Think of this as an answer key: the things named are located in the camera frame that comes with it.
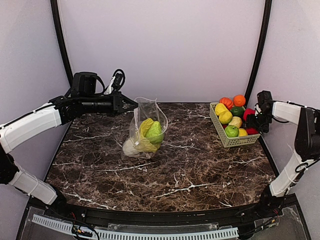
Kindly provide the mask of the clear dotted zip top bag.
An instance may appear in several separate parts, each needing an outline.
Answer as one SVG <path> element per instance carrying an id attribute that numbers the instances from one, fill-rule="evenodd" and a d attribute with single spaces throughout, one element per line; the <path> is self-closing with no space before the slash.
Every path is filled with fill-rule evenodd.
<path id="1" fill-rule="evenodd" d="M 161 147 L 168 129 L 168 118 L 157 101 L 137 97 L 138 107 L 133 111 L 129 137 L 122 146 L 126 157 L 151 159 Z"/>

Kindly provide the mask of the yellow round fruit toy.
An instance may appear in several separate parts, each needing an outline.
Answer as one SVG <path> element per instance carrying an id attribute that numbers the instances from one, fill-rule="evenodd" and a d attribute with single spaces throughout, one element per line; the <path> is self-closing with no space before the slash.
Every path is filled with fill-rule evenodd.
<path id="1" fill-rule="evenodd" d="M 227 125 L 232 121 L 233 115 L 230 111 L 226 110 L 218 116 L 218 119 L 222 125 Z"/>

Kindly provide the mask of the green wrinkled fruit toy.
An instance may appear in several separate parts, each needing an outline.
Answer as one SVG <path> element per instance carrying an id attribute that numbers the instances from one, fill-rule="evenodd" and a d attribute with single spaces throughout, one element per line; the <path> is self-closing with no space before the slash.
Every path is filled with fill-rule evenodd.
<path id="1" fill-rule="evenodd" d="M 164 135 L 159 121 L 154 121 L 152 123 L 151 127 L 146 132 L 145 137 L 154 145 L 160 144 L 163 141 Z"/>

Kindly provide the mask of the orange pumpkin toy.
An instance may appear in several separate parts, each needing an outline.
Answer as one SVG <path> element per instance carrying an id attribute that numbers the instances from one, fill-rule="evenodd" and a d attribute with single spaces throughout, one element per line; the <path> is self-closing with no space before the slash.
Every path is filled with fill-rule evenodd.
<path id="1" fill-rule="evenodd" d="M 228 97 L 222 97 L 219 103 L 224 104 L 224 106 L 230 110 L 234 106 L 234 102 Z"/>

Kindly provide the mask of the napa cabbage toy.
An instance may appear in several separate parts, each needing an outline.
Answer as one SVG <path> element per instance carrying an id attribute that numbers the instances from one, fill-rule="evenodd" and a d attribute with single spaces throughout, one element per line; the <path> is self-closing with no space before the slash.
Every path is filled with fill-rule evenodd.
<path id="1" fill-rule="evenodd" d="M 145 137 L 147 131 L 153 124 L 151 118 L 144 120 L 140 126 L 134 131 L 134 135 L 130 136 L 123 144 L 122 150 L 126 156 L 138 157 L 143 153 L 155 153 L 160 148 L 160 143 L 152 144 Z"/>

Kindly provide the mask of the red tomato toy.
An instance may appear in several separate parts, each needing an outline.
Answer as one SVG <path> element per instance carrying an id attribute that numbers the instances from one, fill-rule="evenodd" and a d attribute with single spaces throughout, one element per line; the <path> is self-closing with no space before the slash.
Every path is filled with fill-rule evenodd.
<path id="1" fill-rule="evenodd" d="M 247 117 L 249 116 L 249 115 L 255 115 L 255 110 L 254 109 L 251 109 L 251 108 L 247 108 L 245 111 L 244 111 L 244 113 L 243 113 L 243 116 L 242 116 L 242 118 L 243 118 L 243 120 L 246 122 L 247 121 Z"/>

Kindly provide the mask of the yellow lemon toy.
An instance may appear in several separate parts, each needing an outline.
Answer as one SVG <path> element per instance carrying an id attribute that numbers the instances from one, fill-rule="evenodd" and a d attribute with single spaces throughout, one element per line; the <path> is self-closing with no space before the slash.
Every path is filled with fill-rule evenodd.
<path id="1" fill-rule="evenodd" d="M 218 103 L 214 108 L 214 112 L 217 116 L 219 116 L 225 111 L 228 111 L 228 109 L 223 103 Z"/>

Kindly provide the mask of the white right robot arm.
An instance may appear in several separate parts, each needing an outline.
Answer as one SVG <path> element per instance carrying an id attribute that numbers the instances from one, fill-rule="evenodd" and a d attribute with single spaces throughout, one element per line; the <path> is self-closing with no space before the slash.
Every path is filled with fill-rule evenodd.
<path id="1" fill-rule="evenodd" d="M 320 110 L 314 107 L 279 101 L 270 91 L 257 94 L 254 113 L 245 124 L 260 134 L 268 133 L 270 124 L 276 121 L 295 126 L 292 155 L 280 174 L 266 188 L 264 197 L 272 200 L 283 198 L 299 182 L 305 171 L 320 161 Z"/>

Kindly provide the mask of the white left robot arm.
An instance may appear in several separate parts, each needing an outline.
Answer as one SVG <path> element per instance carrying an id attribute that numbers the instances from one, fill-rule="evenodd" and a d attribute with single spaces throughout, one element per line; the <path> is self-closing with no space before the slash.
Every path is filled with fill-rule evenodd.
<path id="1" fill-rule="evenodd" d="M 66 198 L 52 185 L 43 182 L 15 162 L 11 152 L 43 132 L 66 125 L 84 114 L 115 117 L 138 107 L 138 103 L 122 94 L 126 80 L 122 69 L 113 73 L 107 86 L 94 72 L 77 72 L 70 89 L 41 107 L 0 126 L 0 183 L 10 185 L 47 206 L 59 206 Z"/>

